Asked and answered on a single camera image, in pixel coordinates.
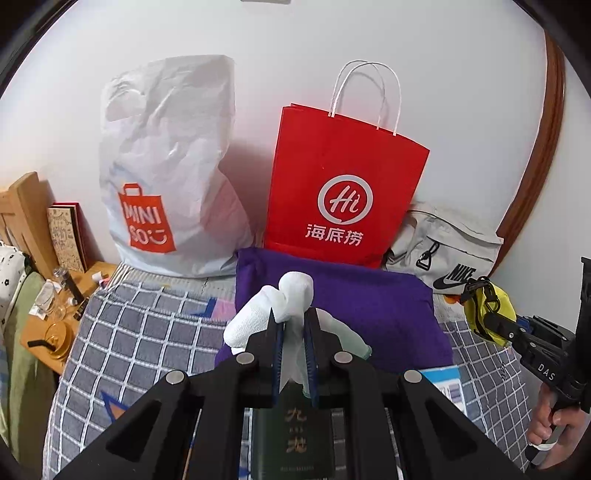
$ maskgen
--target gold lid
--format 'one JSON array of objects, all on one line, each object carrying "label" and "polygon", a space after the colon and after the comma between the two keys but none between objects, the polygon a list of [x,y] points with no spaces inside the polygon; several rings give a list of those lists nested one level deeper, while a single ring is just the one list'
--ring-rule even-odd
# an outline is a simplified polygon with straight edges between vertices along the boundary
[{"label": "gold lid", "polygon": [[52,323],[45,332],[45,341],[56,348],[55,352],[50,351],[49,354],[56,359],[68,356],[73,340],[72,329],[64,321]]}]

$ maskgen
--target white grid pattern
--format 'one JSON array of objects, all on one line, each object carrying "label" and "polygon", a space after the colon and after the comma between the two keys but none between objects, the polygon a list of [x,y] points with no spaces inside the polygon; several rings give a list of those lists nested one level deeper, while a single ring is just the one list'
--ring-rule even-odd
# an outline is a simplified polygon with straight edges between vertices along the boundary
[{"label": "white grid pattern", "polygon": [[[525,382],[521,378],[521,366],[515,356],[511,347],[501,348],[491,342],[485,342],[480,337],[477,337],[469,329],[466,322],[449,322],[442,324],[442,328],[450,339],[454,353],[457,353],[461,362],[455,361],[460,366],[460,371],[469,374],[468,379],[462,378],[462,388],[466,395],[468,388],[473,389],[476,394],[474,400],[470,400],[466,407],[471,403],[476,403],[479,407],[479,414],[475,417],[470,417],[471,421],[478,424],[482,422],[485,433],[509,458],[522,470],[528,465],[525,458],[525,447],[527,440],[525,438],[525,431],[530,422],[530,410],[527,406],[527,390],[525,389]],[[495,364],[495,370],[489,371],[486,367],[486,361],[490,359]],[[495,359],[500,362],[500,366],[495,363]],[[477,369],[484,370],[485,373],[479,375]],[[501,381],[495,381],[493,374],[495,371],[501,378]],[[509,378],[504,378],[504,374],[508,374]],[[489,378],[492,383],[492,388],[485,389],[482,380]],[[517,400],[517,393],[520,392],[521,400]],[[492,394],[495,394],[494,403],[490,402]],[[507,412],[501,413],[501,403],[507,403]],[[493,421],[492,410],[499,410],[499,419]],[[505,427],[505,420],[510,419],[511,426]]]},{"label": "white grid pattern", "polygon": [[[128,286],[128,284],[125,283],[125,274],[123,274],[121,277],[119,277],[119,280],[117,282],[117,284],[123,284],[123,283],[126,286]],[[206,284],[207,284],[207,282],[202,283],[201,291],[206,290],[206,288],[205,288]],[[46,454],[45,454],[45,462],[44,462],[45,463],[44,469],[47,469],[51,473],[50,476],[53,476],[54,474],[56,474],[60,468],[62,468],[67,462],[69,462],[71,460],[67,455],[64,454],[63,445],[62,445],[63,440],[67,440],[71,444],[75,445],[78,448],[78,450],[80,451],[83,449],[89,427],[91,427],[99,432],[104,429],[103,426],[100,426],[100,425],[96,424],[94,421],[91,421],[91,415],[94,411],[95,403],[97,404],[97,407],[104,406],[103,401],[100,398],[96,397],[96,389],[98,387],[98,383],[99,383],[100,379],[104,378],[104,379],[110,381],[111,383],[117,385],[119,387],[118,399],[119,399],[119,401],[122,401],[125,389],[135,391],[138,394],[142,394],[145,391],[144,389],[136,387],[134,385],[130,385],[129,382],[127,382],[127,380],[129,380],[129,375],[130,375],[133,365],[140,365],[140,366],[149,367],[152,369],[156,368],[157,373],[156,373],[155,381],[157,381],[159,378],[161,378],[163,373],[170,371],[169,368],[163,366],[164,345],[171,345],[171,346],[175,346],[175,347],[181,348],[181,349],[188,349],[190,351],[190,359],[189,359],[189,365],[188,365],[189,371],[192,370],[192,368],[193,368],[194,356],[195,356],[196,352],[199,352],[199,351],[204,352],[204,353],[217,352],[216,349],[197,345],[199,333],[200,333],[201,326],[203,324],[204,319],[199,318],[197,321],[197,324],[196,324],[195,317],[191,318],[190,316],[186,316],[186,315],[180,313],[182,311],[185,301],[189,300],[189,301],[195,302],[195,303],[199,302],[198,300],[196,300],[195,294],[191,295],[192,298],[189,298],[189,293],[184,292],[184,294],[182,294],[183,296],[180,297],[180,296],[176,296],[176,295],[166,292],[165,287],[163,287],[163,286],[159,287],[157,290],[154,290],[153,288],[142,288],[142,284],[140,284],[138,286],[133,286],[133,288],[136,288],[137,290],[134,293],[134,296],[131,301],[125,301],[122,299],[118,299],[116,296],[108,294],[107,298],[103,301],[102,305],[100,306],[100,309],[96,314],[96,317],[92,317],[90,315],[87,316],[88,320],[92,322],[92,325],[91,325],[85,338],[78,337],[79,341],[82,342],[82,350],[80,351],[79,360],[76,360],[74,358],[70,358],[68,360],[68,363],[72,364],[73,373],[72,373],[71,377],[69,378],[69,382],[64,382],[63,385],[60,383],[60,388],[66,387],[65,398],[64,398],[63,402],[61,403],[58,401],[59,394],[57,394],[54,399],[54,405],[52,406],[52,409],[51,409],[50,428],[48,429],[48,434],[47,434]],[[109,292],[113,292],[112,286],[109,286]],[[139,293],[155,294],[155,298],[152,302],[152,307],[148,308],[149,313],[146,310],[146,307],[140,307],[140,306],[136,306],[136,305],[132,304],[134,298]],[[174,313],[169,313],[169,312],[163,313],[163,312],[155,309],[154,306],[157,304],[157,302],[159,301],[159,299],[161,297],[169,297],[171,299],[180,300],[180,304],[178,305],[177,311]],[[115,324],[110,323],[110,322],[105,322],[100,318],[101,313],[106,305],[121,307],[121,309],[118,313],[117,321]],[[129,330],[119,324],[119,321],[121,319],[121,315],[122,315],[122,312],[124,311],[124,308],[130,309],[130,310],[135,310],[136,312],[142,314],[142,320],[141,320],[139,332]],[[150,335],[146,335],[144,333],[144,327],[145,327],[145,323],[146,323],[146,319],[147,319],[148,315],[168,321],[168,327],[167,327],[167,331],[166,331],[166,335],[165,335],[164,339],[155,338]],[[192,342],[190,345],[188,343],[185,344],[185,343],[178,343],[178,342],[171,342],[170,341],[170,334],[171,334],[171,331],[173,328],[173,322],[172,322],[173,319],[175,322],[177,322],[179,324],[186,324],[186,325],[191,325],[191,326],[196,327],[196,331],[195,331],[195,334],[193,336],[193,339],[192,339]],[[94,331],[94,328],[98,325],[102,325],[102,326],[112,329],[111,336],[109,339],[109,347],[108,348],[102,347],[100,345],[97,345],[96,343],[91,342],[91,337],[92,337],[92,333]],[[213,322],[208,322],[207,328],[208,329],[223,330],[224,325],[216,325]],[[473,400],[469,401],[468,403],[470,404],[470,403],[475,402],[478,405],[478,412],[479,413],[476,417],[471,418],[471,420],[474,421],[475,423],[478,420],[480,420],[482,422],[482,424],[485,426],[486,433],[488,434],[488,436],[497,445],[499,444],[499,442],[503,438],[506,438],[507,434],[512,430],[516,439],[511,443],[511,445],[506,445],[506,448],[504,448],[503,450],[505,451],[506,454],[509,454],[510,450],[517,444],[519,446],[519,456],[517,458],[512,458],[512,460],[515,461],[518,466],[523,468],[527,463],[525,463],[526,460],[523,455],[523,449],[521,449],[520,441],[522,439],[524,439],[524,435],[525,435],[524,432],[525,432],[525,429],[527,428],[527,423],[529,422],[529,414],[528,414],[529,412],[527,412],[525,417],[523,417],[521,415],[521,412],[519,412],[520,408],[524,404],[526,404],[527,393],[523,389],[523,382],[521,381],[521,378],[519,377],[520,369],[519,369],[517,359],[515,358],[515,355],[513,354],[512,358],[510,358],[507,349],[498,349],[494,345],[490,345],[490,344],[487,344],[484,342],[483,342],[483,344],[485,345],[485,348],[486,348],[486,355],[482,355],[481,351],[478,349],[478,346],[480,345],[480,339],[477,337],[476,338],[473,337],[473,334],[470,332],[470,330],[468,329],[467,324],[465,322],[457,322],[457,323],[450,322],[446,325],[442,325],[442,328],[444,329],[446,335],[448,336],[449,341],[452,344],[452,348],[454,349],[454,351],[457,351],[457,355],[459,356],[459,361],[456,361],[456,363],[459,364],[460,366],[463,366],[465,368],[465,372],[467,372],[470,375],[469,379],[467,379],[467,380],[462,379],[464,389],[467,388],[467,385],[471,385],[471,387],[473,388],[473,391],[476,394],[475,398]],[[131,359],[125,355],[121,355],[117,352],[112,351],[111,347],[113,345],[115,332],[117,332],[117,331],[124,332],[127,335],[136,339],[135,347],[134,347],[134,355],[132,356]],[[452,332],[456,332],[460,335],[459,336],[452,336]],[[465,333],[465,332],[469,333],[472,336],[472,339],[471,339],[472,343],[470,341],[466,341],[465,336],[461,335],[462,333]],[[161,344],[160,355],[158,357],[158,363],[156,366],[154,364],[151,364],[149,362],[144,362],[144,361],[137,359],[135,357],[135,354],[137,353],[137,349],[139,346],[139,339],[148,339],[152,342]],[[100,370],[93,369],[90,366],[83,364],[82,359],[84,358],[84,354],[86,352],[88,345],[90,345],[91,343],[92,343],[92,348],[94,348],[98,351],[101,351],[102,353],[105,353],[105,354],[108,353],[111,357],[119,358],[121,360],[129,362],[125,380],[122,381],[120,379],[114,378],[114,377],[105,373],[105,366],[106,366],[106,360],[107,360],[106,358],[105,358],[105,361],[103,362]],[[475,350],[473,350],[473,351],[478,353],[478,358],[476,358],[476,359],[470,358],[468,349],[472,348],[472,347],[475,348]],[[506,355],[505,361],[503,361],[501,358],[501,356],[503,356],[503,355]],[[501,378],[503,377],[504,374],[508,374],[509,378],[503,379],[503,382],[501,385],[495,384],[495,386],[493,388],[486,390],[483,388],[481,377],[478,377],[474,367],[478,363],[481,363],[483,366],[485,366],[485,362],[489,359],[492,362],[494,362],[495,360],[498,360],[500,362],[500,366],[495,364],[495,369],[499,372],[499,375],[501,376]],[[84,370],[88,373],[91,373],[91,374],[97,376],[97,378],[95,379],[95,381],[93,383],[93,388],[92,388],[91,393],[85,392],[85,391],[81,390],[80,388],[76,387],[75,385],[73,385],[73,379],[75,378],[77,372],[80,370]],[[496,400],[498,403],[500,403],[503,399],[507,400],[509,396],[515,396],[515,392],[518,390],[522,391],[523,399],[518,402],[517,398],[515,397],[515,405],[513,407],[509,408],[509,411],[507,413],[505,413],[504,415],[499,415],[499,419],[495,422],[488,420],[489,414],[490,414],[492,408],[494,408],[494,405],[489,404],[488,396],[492,393],[496,393]],[[77,395],[81,396],[82,398],[87,399],[87,401],[89,402],[89,411],[86,415],[86,418],[79,415],[78,413],[76,413],[72,409],[67,408],[67,403],[70,398],[71,392],[74,392]],[[66,410],[67,410],[68,414],[71,415],[72,417],[74,417],[76,420],[84,422],[84,429],[83,429],[83,433],[82,433],[80,440],[75,439],[74,437],[72,437],[72,435],[68,434],[68,432],[64,432],[64,430],[63,430],[64,412]],[[520,425],[521,431],[520,432],[516,429],[517,424],[514,421],[512,421],[512,426],[508,429],[505,429],[505,426],[503,425],[503,421],[506,420],[508,417],[511,417],[511,420],[512,420],[512,416],[516,412],[519,413],[519,415],[521,417],[519,419],[519,423],[521,423],[521,425]],[[58,436],[50,435],[50,429],[54,426],[54,423],[56,421],[56,415],[60,416],[60,420],[59,420],[60,434]],[[338,411],[333,412],[333,419],[336,422],[339,422],[339,421],[343,422],[344,418],[343,418],[342,412],[338,412]],[[250,439],[252,437],[252,414],[251,414],[250,410],[245,412],[245,421],[248,422],[247,423],[247,425],[248,425],[248,439],[244,439],[242,441],[242,446],[244,449],[247,449],[247,451],[248,451],[248,454],[247,454],[248,468],[250,470],[250,465],[252,462],[251,449],[250,449]],[[500,428],[502,429],[502,434],[497,435],[495,432],[495,427],[498,428],[499,425],[500,425]],[[59,440],[59,443],[57,445],[56,445],[56,437]],[[336,438],[335,437],[335,449],[337,448],[337,446],[340,446],[344,442],[345,442],[345,440],[343,438]],[[57,458],[58,458],[58,469],[57,470],[51,466],[51,456],[52,455],[57,455]],[[337,460],[337,465],[336,465],[337,474],[336,474],[336,476],[337,476],[337,478],[341,478],[345,474],[346,467],[344,464],[338,463],[338,459],[336,457],[336,451],[335,451],[335,459]]]},{"label": "white grid pattern", "polygon": [[[73,348],[73,351],[77,349],[79,353],[77,355],[72,354],[67,361],[66,368],[64,369],[64,375],[60,379],[60,389],[54,398],[50,412],[49,425],[46,435],[46,447],[44,449],[44,478],[53,477],[55,474],[59,472],[60,469],[62,469],[68,462],[71,461],[69,454],[64,449],[65,442],[69,442],[71,444],[70,451],[72,450],[72,447],[75,447],[77,449],[77,452],[80,452],[84,448],[85,443],[88,443],[86,441],[86,436],[89,432],[89,429],[93,429],[98,432],[104,430],[105,427],[103,425],[99,425],[93,420],[93,412],[95,410],[95,407],[105,408],[105,404],[103,400],[99,397],[100,393],[98,391],[99,383],[101,380],[108,380],[117,388],[119,388],[119,395],[117,400],[123,403],[124,394],[126,391],[135,391],[138,394],[138,396],[146,391],[146,389],[144,388],[129,383],[129,376],[132,372],[132,368],[134,367],[134,365],[146,367],[149,368],[151,371],[154,371],[154,382],[158,381],[163,374],[171,370],[171,368],[167,368],[163,365],[164,354],[167,347],[172,346],[175,347],[178,351],[182,350],[190,353],[189,362],[187,364],[187,371],[189,372],[193,368],[195,352],[203,352],[208,353],[210,355],[215,354],[217,352],[216,348],[199,346],[197,345],[197,342],[199,340],[202,326],[206,326],[208,330],[222,331],[225,327],[225,322],[220,322],[219,320],[215,321],[210,318],[199,317],[196,315],[191,316],[180,313],[186,301],[189,301],[191,304],[195,304],[196,306],[200,306],[201,308],[207,309],[210,299],[199,300],[196,298],[196,295],[192,295],[190,297],[188,292],[182,293],[182,296],[179,297],[174,295],[174,293],[164,291],[164,286],[159,287],[158,290],[154,290],[153,288],[149,288],[149,286],[147,286],[147,288],[144,288],[142,284],[130,285],[128,283],[122,283],[122,281],[120,281],[119,284],[123,284],[124,287],[131,287],[135,290],[131,300],[126,301],[124,299],[119,298],[116,295],[115,289],[113,288],[110,288],[109,291],[99,290],[97,291],[95,297],[100,298],[102,303],[100,304],[100,307],[96,312],[96,316],[92,316],[88,310],[85,313],[85,318],[83,319],[83,322],[87,322],[87,325],[90,325],[90,328],[88,328],[87,332],[82,333],[82,335],[79,335],[76,338],[76,342],[79,343],[79,346]],[[151,306],[141,307],[132,304],[136,296],[141,293],[154,294],[154,299],[152,301]],[[169,298],[179,301],[178,308],[176,308],[177,311],[165,312],[155,308],[154,306],[159,302],[160,298]],[[119,308],[115,323],[113,323],[113,319],[111,319],[110,322],[103,320],[102,314],[105,311],[105,309],[113,306]],[[139,331],[131,330],[120,324],[122,315],[126,309],[129,311],[137,312],[141,315],[141,324],[139,325]],[[156,319],[161,319],[167,322],[168,325],[166,328],[166,334],[164,339],[150,336],[144,332],[148,316],[154,317]],[[170,334],[175,324],[188,325],[191,328],[194,328],[193,338],[190,340],[190,343],[173,342],[170,340]],[[100,345],[92,339],[93,333],[97,327],[106,327],[107,329],[109,329],[108,346]],[[113,342],[115,341],[115,335],[117,334],[117,332],[123,332],[129,338],[132,338],[135,341],[134,352],[131,356],[126,356],[113,351]],[[150,363],[137,358],[140,340],[144,339],[149,340],[150,342],[160,346],[160,352],[158,355],[157,362]],[[96,352],[101,352],[105,354],[100,369],[93,368],[92,366],[85,363],[85,354],[89,348],[94,349]],[[121,378],[115,378],[105,372],[107,360],[109,358],[117,358],[127,363],[125,378],[123,380],[121,380]],[[92,382],[92,388],[89,392],[79,388],[77,385],[74,384],[74,379],[76,378],[76,375],[78,375],[81,371],[85,372],[86,374],[92,374],[92,376],[94,377],[94,380]],[[60,393],[63,390],[65,390],[65,395],[62,395]],[[88,410],[85,416],[80,415],[78,412],[68,407],[71,394],[76,394],[79,398],[88,402]],[[80,435],[80,438],[76,438],[77,433],[74,434],[76,436],[74,437],[72,432],[67,431],[67,428],[64,425],[64,418],[66,415],[75,419],[82,425],[82,433]],[[52,456],[57,456],[57,464],[55,463],[55,461],[52,462]]]}]

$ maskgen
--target white wall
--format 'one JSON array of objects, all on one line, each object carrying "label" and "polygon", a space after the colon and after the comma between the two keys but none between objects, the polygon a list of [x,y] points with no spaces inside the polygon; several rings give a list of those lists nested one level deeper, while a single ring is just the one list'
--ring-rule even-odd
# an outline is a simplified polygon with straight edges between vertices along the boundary
[{"label": "white wall", "polygon": [[[400,75],[399,132],[431,149],[421,200],[444,200],[496,227],[537,133],[543,33],[511,0],[79,0],[0,100],[2,183],[39,171],[56,200],[80,202],[100,253],[116,261],[98,189],[101,88],[145,62],[206,53],[236,61],[235,135],[223,170],[256,227],[281,107],[328,107],[348,60],[383,61]],[[377,90],[359,76],[342,106],[373,121]]]},{"label": "white wall", "polygon": [[493,277],[518,313],[572,331],[582,264],[591,258],[591,98],[567,64],[564,121],[554,161],[521,235]]}]

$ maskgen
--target yellow pouch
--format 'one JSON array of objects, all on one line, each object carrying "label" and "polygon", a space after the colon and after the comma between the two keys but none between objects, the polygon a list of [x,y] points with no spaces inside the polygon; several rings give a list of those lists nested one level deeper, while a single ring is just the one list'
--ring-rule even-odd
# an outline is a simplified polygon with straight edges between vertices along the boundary
[{"label": "yellow pouch", "polygon": [[[503,315],[503,317],[512,320],[513,322],[517,321],[517,315],[515,314],[515,310],[511,301],[509,300],[509,295],[507,295],[501,288],[493,285],[491,286],[495,290],[495,294],[498,298],[498,304],[500,308],[496,311],[496,313]],[[505,346],[508,341],[505,340],[503,337],[497,335],[496,333],[491,332],[490,330],[484,327],[483,319],[487,313],[494,312],[497,307],[497,302],[486,302],[486,296],[484,295],[483,289],[479,288],[476,290],[476,305],[478,306],[478,315],[476,310],[476,305],[473,299],[466,301],[463,304],[464,313],[466,314],[466,319],[468,321],[468,326],[471,330],[480,335],[478,331],[478,327],[476,326],[476,322],[479,321],[480,325],[484,328],[484,330],[491,336],[491,339],[500,346]]]}]

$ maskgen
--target gray plaid bedsheet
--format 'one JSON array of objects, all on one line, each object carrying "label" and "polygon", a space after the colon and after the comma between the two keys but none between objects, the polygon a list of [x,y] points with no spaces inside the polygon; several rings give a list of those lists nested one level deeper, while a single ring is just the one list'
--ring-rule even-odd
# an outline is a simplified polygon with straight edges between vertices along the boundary
[{"label": "gray plaid bedsheet", "polygon": [[[168,371],[197,374],[213,368],[228,320],[212,317],[216,302],[215,297],[125,280],[93,295],[51,408],[44,478],[53,478],[107,428],[113,410],[129,407]],[[460,368],[468,417],[524,469],[530,412],[513,350],[484,342],[466,322],[441,328]],[[343,413],[335,410],[332,417],[335,478],[344,480]],[[251,431],[251,411],[246,410],[240,466],[249,479]]]}]

